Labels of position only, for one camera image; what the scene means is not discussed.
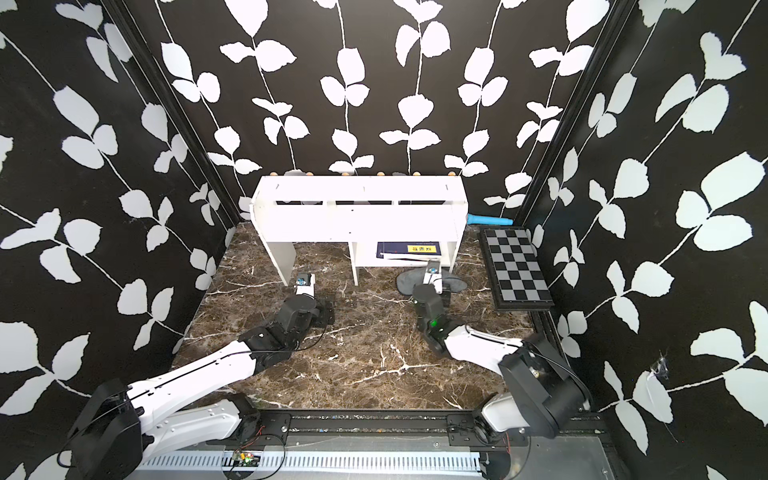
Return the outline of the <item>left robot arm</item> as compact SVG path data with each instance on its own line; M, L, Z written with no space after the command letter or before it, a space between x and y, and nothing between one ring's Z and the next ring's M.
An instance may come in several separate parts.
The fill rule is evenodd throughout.
M311 329L334 321L332 300L297 294L270 323L204 358L131 384L118 378L102 383L67 434L69 467L84 479L125 479L155 456L232 436L256 412L244 396L199 408L192 403L289 360L303 350Z

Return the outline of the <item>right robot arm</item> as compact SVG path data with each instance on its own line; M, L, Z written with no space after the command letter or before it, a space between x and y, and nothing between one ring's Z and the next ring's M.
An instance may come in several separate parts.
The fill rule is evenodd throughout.
M516 431L556 437L570 419L593 406L584 382L541 335L525 339L491 335L450 318L432 285L414 288L416 328L433 353L480 366L499 375L506 391L474 413L474 432L491 443Z

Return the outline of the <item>grey microfibre cloth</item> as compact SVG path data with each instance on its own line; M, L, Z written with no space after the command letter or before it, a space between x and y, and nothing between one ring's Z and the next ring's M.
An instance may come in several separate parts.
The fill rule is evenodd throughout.
M417 268L400 273L396 278L396 288L401 295L411 296L417 285L422 285L425 268ZM442 269L443 292L460 293L467 288L467 283L458 276Z

